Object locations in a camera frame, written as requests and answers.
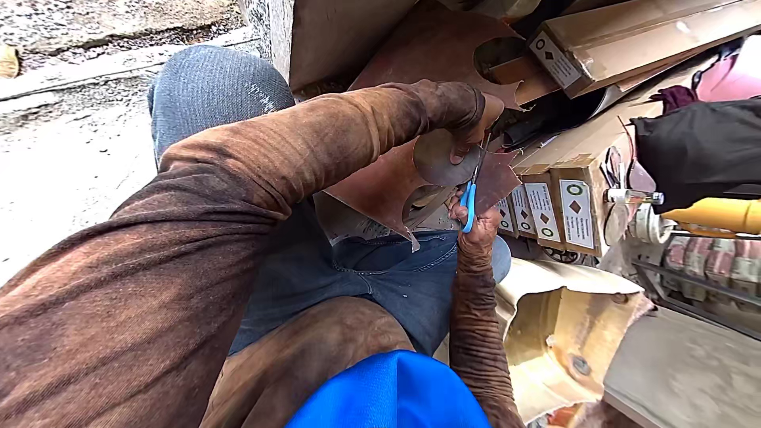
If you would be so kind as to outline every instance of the person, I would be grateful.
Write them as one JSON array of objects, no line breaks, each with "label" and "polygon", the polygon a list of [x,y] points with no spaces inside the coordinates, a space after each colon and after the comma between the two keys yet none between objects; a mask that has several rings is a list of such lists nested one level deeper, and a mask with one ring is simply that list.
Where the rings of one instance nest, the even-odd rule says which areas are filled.
[{"label": "person", "polygon": [[[424,80],[294,105],[267,62],[201,45],[148,101],[157,177],[0,288],[3,427],[523,426],[496,212],[415,253],[332,248],[311,197],[435,128],[458,161],[499,99]],[[430,357],[447,331],[451,368]]]}]

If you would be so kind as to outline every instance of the yellow pipe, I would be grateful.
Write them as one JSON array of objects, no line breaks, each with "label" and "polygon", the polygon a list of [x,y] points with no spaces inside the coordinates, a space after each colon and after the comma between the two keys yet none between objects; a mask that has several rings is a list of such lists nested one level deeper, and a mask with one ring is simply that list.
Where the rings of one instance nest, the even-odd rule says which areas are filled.
[{"label": "yellow pipe", "polygon": [[661,217],[680,223],[758,235],[761,233],[761,200],[705,198],[690,208],[673,209]]}]

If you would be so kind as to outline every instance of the scissors blade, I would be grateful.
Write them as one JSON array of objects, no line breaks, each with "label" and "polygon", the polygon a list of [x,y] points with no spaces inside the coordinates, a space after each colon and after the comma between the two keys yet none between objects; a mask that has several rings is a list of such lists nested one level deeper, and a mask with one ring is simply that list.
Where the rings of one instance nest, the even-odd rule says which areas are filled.
[{"label": "scissors blade", "polygon": [[486,148],[489,147],[489,139],[492,138],[492,133],[490,132],[487,134],[483,140],[481,140],[481,144],[479,145],[478,152],[478,162],[476,163],[476,167],[473,169],[473,176],[470,178],[470,180],[475,183],[476,179],[478,178],[478,174],[481,170],[481,164],[483,163],[483,159],[486,157]]}]

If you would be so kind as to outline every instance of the scissors handle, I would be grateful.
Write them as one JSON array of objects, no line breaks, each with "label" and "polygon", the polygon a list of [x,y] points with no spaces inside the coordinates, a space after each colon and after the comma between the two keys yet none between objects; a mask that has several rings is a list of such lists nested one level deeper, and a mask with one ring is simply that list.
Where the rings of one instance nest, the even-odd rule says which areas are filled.
[{"label": "scissors handle", "polygon": [[468,208],[468,222],[465,223],[463,233],[470,233],[473,229],[473,220],[475,219],[476,210],[473,208],[476,202],[476,184],[468,181],[468,186],[465,188],[462,198],[460,199],[460,205]]}]

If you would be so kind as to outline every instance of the blue scissors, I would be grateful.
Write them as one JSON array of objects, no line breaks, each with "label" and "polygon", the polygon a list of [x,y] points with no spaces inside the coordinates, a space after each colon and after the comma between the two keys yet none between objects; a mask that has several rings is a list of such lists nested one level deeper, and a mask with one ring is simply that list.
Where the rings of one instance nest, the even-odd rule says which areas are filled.
[{"label": "blue scissors", "polygon": [[473,229],[473,221],[476,218],[476,179],[478,178],[478,173],[481,169],[481,164],[483,163],[486,146],[489,144],[489,139],[491,137],[492,133],[489,133],[481,141],[481,144],[479,145],[480,150],[478,152],[478,162],[476,163],[476,167],[473,169],[473,176],[470,178],[470,181],[468,181],[467,187],[465,187],[465,192],[463,192],[463,195],[460,198],[460,206],[465,206],[468,208],[468,222],[465,223],[465,227],[463,227],[464,233],[470,233],[470,230]]}]

